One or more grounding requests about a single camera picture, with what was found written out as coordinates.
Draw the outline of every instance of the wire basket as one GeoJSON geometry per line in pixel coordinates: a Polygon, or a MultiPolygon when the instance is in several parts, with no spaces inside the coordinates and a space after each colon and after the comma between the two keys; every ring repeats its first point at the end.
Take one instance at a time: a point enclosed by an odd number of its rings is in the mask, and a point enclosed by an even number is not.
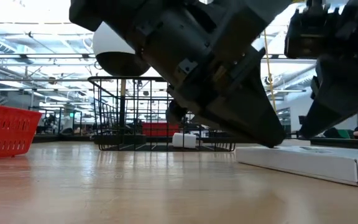
{"type": "Polygon", "coordinates": [[[180,124],[166,121],[173,98],[161,77],[90,77],[93,84],[94,142],[102,151],[233,151],[236,139],[226,132],[193,123],[192,113],[180,124]],[[183,144],[172,144],[182,134],[183,144]],[[187,147],[185,135],[195,136],[187,147]]]}
{"type": "Polygon", "coordinates": [[[0,157],[29,151],[41,113],[0,106],[0,157]]]}

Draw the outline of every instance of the black wire rack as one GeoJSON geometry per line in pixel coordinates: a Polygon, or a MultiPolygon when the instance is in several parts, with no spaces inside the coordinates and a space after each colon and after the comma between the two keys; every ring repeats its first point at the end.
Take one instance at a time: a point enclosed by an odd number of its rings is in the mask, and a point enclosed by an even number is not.
{"type": "Polygon", "coordinates": [[[236,139],[191,119],[188,113],[180,124],[169,124],[165,112],[173,98],[161,77],[90,77],[93,84],[93,140],[102,151],[196,151],[231,152],[236,139]],[[174,147],[173,135],[196,136],[196,147],[174,147]]]}

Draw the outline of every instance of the red object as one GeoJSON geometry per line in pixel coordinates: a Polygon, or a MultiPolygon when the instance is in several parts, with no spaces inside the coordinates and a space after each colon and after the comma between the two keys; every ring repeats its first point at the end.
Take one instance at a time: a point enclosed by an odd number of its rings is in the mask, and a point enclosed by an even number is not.
{"type": "Polygon", "coordinates": [[[146,136],[172,137],[173,134],[179,132],[179,130],[180,128],[177,124],[142,123],[142,134],[146,136]]]}
{"type": "Polygon", "coordinates": [[[0,106],[0,157],[29,151],[41,113],[0,106]]]}

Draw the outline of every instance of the table surface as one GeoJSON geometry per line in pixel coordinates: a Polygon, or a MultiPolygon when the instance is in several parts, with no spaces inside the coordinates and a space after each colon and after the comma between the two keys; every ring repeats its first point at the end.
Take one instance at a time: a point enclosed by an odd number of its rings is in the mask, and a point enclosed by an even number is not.
{"type": "Polygon", "coordinates": [[[358,188],[238,164],[226,152],[53,142],[0,159],[3,224],[227,222],[355,224],[358,188]]]}

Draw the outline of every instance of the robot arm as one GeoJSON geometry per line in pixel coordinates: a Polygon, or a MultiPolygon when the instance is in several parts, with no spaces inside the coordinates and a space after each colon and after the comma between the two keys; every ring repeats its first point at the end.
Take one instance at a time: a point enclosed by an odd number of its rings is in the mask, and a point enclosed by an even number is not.
{"type": "MultiPolygon", "coordinates": [[[[308,1],[291,19],[285,42],[290,58],[317,58],[314,103],[301,132],[312,137],[358,110],[358,4],[342,15],[308,1]]],[[[253,40],[291,0],[72,0],[70,20],[89,30],[107,24],[138,58],[170,86],[175,109],[195,121],[264,146],[285,132],[260,81],[264,49],[253,40]]],[[[181,114],[168,116],[180,120],[181,114]]]]}
{"type": "Polygon", "coordinates": [[[140,76],[150,65],[135,54],[125,41],[102,22],[93,35],[93,52],[100,67],[111,75],[140,76]]]}
{"type": "Polygon", "coordinates": [[[291,0],[77,1],[71,21],[105,22],[169,82],[178,108],[195,121],[268,147],[283,141],[260,80],[265,52],[251,43],[291,0]]]}

